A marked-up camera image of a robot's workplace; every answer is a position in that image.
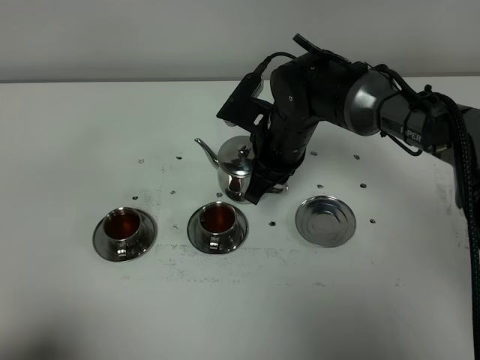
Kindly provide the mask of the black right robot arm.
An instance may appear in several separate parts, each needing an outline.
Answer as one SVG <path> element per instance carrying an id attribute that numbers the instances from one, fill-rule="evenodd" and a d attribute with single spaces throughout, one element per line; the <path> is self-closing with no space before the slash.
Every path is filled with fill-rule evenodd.
<path id="1" fill-rule="evenodd" d="M 288 181 L 305 159 L 320 122 L 363 137 L 379 134 L 405 143 L 413 155 L 426 152 L 450 164 L 457 204 L 479 202 L 479 111 L 425 87 L 414 91 L 384 64 L 338 64 L 303 55 L 274 71 L 274 101 L 253 133 L 256 159 L 245 197 Z"/>

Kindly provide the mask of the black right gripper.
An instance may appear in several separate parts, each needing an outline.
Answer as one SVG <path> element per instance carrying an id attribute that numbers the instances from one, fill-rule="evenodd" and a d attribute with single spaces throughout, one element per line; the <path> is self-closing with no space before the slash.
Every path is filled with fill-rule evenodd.
<path id="1" fill-rule="evenodd" d="M 299 118 L 285 115 L 278 108 L 270 110 L 253 141 L 256 157 L 244 195 L 249 203 L 257 205 L 268 192 L 282 194 L 289 190 L 286 181 L 305 159 L 318 123 L 316 116 Z"/>

